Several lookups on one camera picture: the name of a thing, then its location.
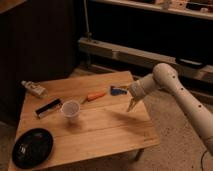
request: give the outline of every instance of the table leg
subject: table leg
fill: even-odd
[[[140,159],[141,155],[143,154],[143,151],[144,151],[144,149],[142,149],[142,148],[138,150],[138,152],[134,158],[134,161],[138,161]]]

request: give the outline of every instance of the black handle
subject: black handle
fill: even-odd
[[[203,68],[204,66],[207,65],[205,63],[192,62],[192,61],[188,61],[188,60],[185,60],[185,59],[179,59],[179,58],[176,58],[175,62],[180,64],[180,65],[184,65],[184,66],[187,66],[187,67],[190,67],[190,68],[193,68],[193,69],[201,69],[201,68]]]

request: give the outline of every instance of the dark cabinet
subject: dark cabinet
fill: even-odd
[[[67,77],[77,58],[73,1],[29,0],[0,15],[0,120],[17,123],[21,80]]]

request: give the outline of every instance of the blue object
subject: blue object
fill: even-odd
[[[127,94],[127,90],[120,89],[120,88],[117,88],[115,86],[111,86],[110,87],[110,94],[112,96],[117,96],[117,95],[120,95],[120,94]]]

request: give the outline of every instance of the wooden table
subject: wooden table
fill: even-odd
[[[111,96],[110,85],[129,85],[133,81],[130,72],[117,72],[81,76],[41,82],[48,95],[38,99],[26,94],[16,139],[32,128],[45,128],[54,137],[51,156],[35,169],[65,165],[96,157],[143,149],[159,144],[154,125],[143,102],[129,113],[126,109],[131,95]],[[60,111],[38,119],[35,110],[60,98],[62,102],[81,102],[87,93],[107,91],[107,95],[81,105],[79,120],[70,124]],[[9,171],[20,170],[11,161]]]

